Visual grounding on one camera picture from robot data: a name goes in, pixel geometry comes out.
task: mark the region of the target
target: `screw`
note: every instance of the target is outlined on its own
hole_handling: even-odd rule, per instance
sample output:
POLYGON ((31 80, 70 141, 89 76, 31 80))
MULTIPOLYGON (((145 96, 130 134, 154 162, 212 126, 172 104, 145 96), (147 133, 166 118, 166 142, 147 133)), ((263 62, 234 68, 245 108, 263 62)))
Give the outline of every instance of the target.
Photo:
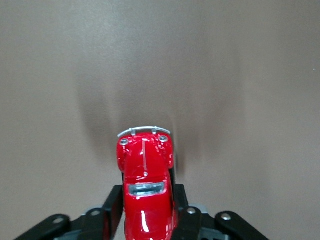
POLYGON ((64 219, 62 217, 58 217, 55 220, 53 220, 53 224, 59 224, 59 223, 63 222, 63 220, 64 219))
POLYGON ((160 136, 159 140, 160 140, 160 142, 165 143, 165 142, 168 142, 168 137, 167 136, 160 136))
POLYGON ((195 214, 195 213, 196 213, 196 210, 195 210, 193 207, 189 207, 189 208, 186 210, 186 212, 187 212, 188 214, 195 214))
POLYGON ((125 145, 127 145, 128 143, 129 143, 129 140, 126 139, 126 138, 122 138, 121 141, 120 141, 120 145, 122 145, 122 146, 125 146, 125 145))
POLYGON ((225 221, 230 221, 231 220, 231 216, 228 213, 223 213, 221 215, 221 218, 225 221))
POLYGON ((93 212, 91 213, 91 216, 97 216, 97 215, 99 215, 99 214, 100 214, 100 211, 95 210, 95 211, 93 211, 93 212))

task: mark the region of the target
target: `car windshield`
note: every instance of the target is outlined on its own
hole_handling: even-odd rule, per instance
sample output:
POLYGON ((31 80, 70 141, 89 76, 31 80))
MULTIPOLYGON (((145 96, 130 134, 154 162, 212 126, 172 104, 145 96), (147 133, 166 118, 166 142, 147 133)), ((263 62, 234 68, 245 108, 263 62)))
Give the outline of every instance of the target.
POLYGON ((164 182, 129 185, 129 193, 137 197, 160 194, 164 191, 164 189, 165 189, 164 182))

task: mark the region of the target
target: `toy car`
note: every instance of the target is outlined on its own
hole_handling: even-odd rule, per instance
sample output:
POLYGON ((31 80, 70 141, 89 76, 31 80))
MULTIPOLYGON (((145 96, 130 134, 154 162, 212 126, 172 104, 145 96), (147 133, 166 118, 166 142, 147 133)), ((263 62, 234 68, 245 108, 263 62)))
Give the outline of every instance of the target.
POLYGON ((170 132, 130 128, 118 135, 127 240, 169 240, 177 226, 173 196, 174 150, 170 132))

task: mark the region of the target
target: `beige surface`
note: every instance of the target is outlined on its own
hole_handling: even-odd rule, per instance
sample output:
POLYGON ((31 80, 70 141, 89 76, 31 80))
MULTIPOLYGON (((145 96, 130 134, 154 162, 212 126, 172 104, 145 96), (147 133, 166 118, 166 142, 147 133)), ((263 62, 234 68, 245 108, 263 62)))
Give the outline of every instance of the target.
POLYGON ((316 0, 1 0, 0 239, 103 203, 142 125, 173 131, 190 202, 319 239, 319 22, 316 0))

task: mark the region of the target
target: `car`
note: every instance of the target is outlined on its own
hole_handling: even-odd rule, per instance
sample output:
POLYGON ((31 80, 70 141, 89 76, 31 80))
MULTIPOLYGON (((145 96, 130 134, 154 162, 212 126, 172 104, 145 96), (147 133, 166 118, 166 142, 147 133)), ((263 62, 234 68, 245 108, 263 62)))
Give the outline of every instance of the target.
POLYGON ((177 226, 170 131, 145 126, 118 135, 126 240, 169 240, 177 226))

